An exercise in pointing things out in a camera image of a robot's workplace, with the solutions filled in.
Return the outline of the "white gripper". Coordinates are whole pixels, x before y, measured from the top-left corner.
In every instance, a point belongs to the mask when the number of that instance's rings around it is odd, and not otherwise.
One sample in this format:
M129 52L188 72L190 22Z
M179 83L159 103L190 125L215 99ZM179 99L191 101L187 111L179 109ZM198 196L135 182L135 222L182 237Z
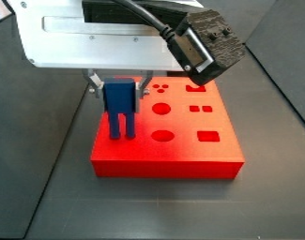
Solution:
M135 83L139 112L152 70L180 69L158 31L143 24L85 22L81 0L8 2L27 59L39 68L84 68L83 77L97 99L104 100L104 82L93 69L147 70Z

